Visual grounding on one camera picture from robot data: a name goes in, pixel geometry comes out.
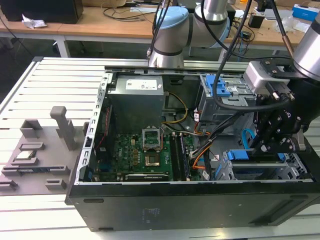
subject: open computer chassis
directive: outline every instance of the open computer chassis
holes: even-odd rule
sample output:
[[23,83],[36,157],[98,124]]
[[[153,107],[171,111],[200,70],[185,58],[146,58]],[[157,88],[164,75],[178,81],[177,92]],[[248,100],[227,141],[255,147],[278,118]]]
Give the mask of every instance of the open computer chassis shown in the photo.
[[[97,129],[107,119],[103,111],[109,89],[114,87],[115,79],[121,73],[162,76],[163,91],[173,91],[168,88],[174,88],[181,95],[189,96],[186,99],[194,105],[201,102],[202,94],[199,92],[208,94],[207,89],[202,88],[205,85],[203,76],[214,74],[214,71],[106,67],[77,171],[74,171],[74,184],[67,195],[67,200],[76,207],[91,231],[276,226],[303,209],[320,203],[320,158],[312,147],[311,151],[296,155],[307,172],[301,179],[126,181],[122,179],[123,175],[112,181],[99,179],[95,172],[99,164],[95,146],[102,136]],[[243,71],[228,69],[222,77],[239,81],[243,80],[242,74]],[[171,76],[170,84],[165,82],[165,76]],[[184,76],[185,81],[180,82],[179,76]],[[108,143],[104,147],[114,145],[115,139],[106,140]],[[214,143],[213,151],[221,157],[224,151],[239,148],[232,137],[218,137]]]

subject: green circuit board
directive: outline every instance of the green circuit board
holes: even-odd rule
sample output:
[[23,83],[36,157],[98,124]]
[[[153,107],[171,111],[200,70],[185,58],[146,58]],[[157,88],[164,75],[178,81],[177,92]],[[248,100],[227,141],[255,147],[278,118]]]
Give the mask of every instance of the green circuit board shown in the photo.
[[[158,137],[147,137],[149,144],[156,144]],[[186,152],[194,150],[192,137],[183,138]],[[100,182],[118,182],[126,174],[165,174],[169,181],[173,180],[171,162],[170,135],[164,134],[160,139],[162,149],[143,150],[142,134],[118,134],[115,138],[113,158],[111,162],[99,160],[95,175]]]

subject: motherboard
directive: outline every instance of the motherboard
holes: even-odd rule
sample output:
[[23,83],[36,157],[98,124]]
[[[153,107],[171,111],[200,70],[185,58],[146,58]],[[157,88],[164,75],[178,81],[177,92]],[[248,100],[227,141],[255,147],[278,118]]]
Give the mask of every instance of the motherboard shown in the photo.
[[[146,149],[146,145],[159,148]],[[190,180],[188,155],[194,151],[191,135],[117,134],[112,159],[108,146],[101,145],[93,179],[97,182],[187,181]]]

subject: ram slot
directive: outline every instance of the ram slot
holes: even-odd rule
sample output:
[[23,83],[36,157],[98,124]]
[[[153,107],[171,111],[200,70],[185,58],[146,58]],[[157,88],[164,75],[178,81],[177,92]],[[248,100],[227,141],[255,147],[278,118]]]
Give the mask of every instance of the ram slot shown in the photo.
[[170,154],[171,154],[171,164],[172,164],[172,175],[174,181],[181,180],[181,174],[179,169],[179,162],[178,162],[178,151],[176,146],[176,137],[170,136]]
[[182,152],[184,176],[185,176],[186,180],[190,181],[190,171],[189,171],[188,158],[187,158],[186,148],[185,148],[185,144],[184,144],[184,137],[182,135],[180,136],[180,145],[181,145],[181,152]]
[[177,136],[175,138],[175,146],[177,150],[177,156],[178,156],[178,163],[179,163],[179,170],[180,170],[180,179],[181,181],[186,181],[186,172],[185,172],[185,159],[186,156],[186,150],[185,145],[183,144],[183,137]]

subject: desk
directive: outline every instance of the desk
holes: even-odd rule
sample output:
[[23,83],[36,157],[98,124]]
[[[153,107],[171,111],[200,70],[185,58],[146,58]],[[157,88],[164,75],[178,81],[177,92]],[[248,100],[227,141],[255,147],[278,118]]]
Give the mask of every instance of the desk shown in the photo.
[[[105,65],[147,66],[146,60],[103,58],[49,58],[33,61],[0,104],[0,170],[8,162],[22,133],[26,116],[42,126],[55,127],[50,118],[52,105],[65,105],[74,126],[82,126],[95,108],[95,99]],[[185,61],[186,67],[217,69],[219,62]],[[225,69],[244,71],[248,63],[228,62]],[[311,123],[307,138],[319,151],[320,121]],[[320,236],[320,204],[313,205],[279,226],[206,228],[154,231],[90,232],[65,195],[0,196],[0,239],[46,240],[221,240],[238,238],[315,240]]]
[[[246,3],[240,3],[237,0],[235,8],[245,9]],[[137,13],[125,12],[115,16],[133,16]],[[146,15],[150,21],[153,21],[154,15]],[[93,42],[118,42],[118,43],[143,43],[149,44],[152,39],[152,24],[145,21],[122,22],[108,18],[102,14],[99,7],[84,7],[83,15],[77,24],[48,23],[48,27],[29,29],[21,22],[8,22],[2,15],[7,26],[18,38],[30,39],[51,39],[57,41],[59,51],[62,57],[69,57],[67,40],[71,41],[93,41]],[[274,21],[264,20],[261,28],[254,29],[255,39],[249,45],[250,49],[263,50],[285,50],[280,33],[273,30]],[[235,28],[231,30],[230,37],[225,40],[228,46],[234,36]],[[288,33],[293,46],[296,46],[304,36],[303,32],[296,31]],[[0,37],[12,38],[13,36],[0,23]]]

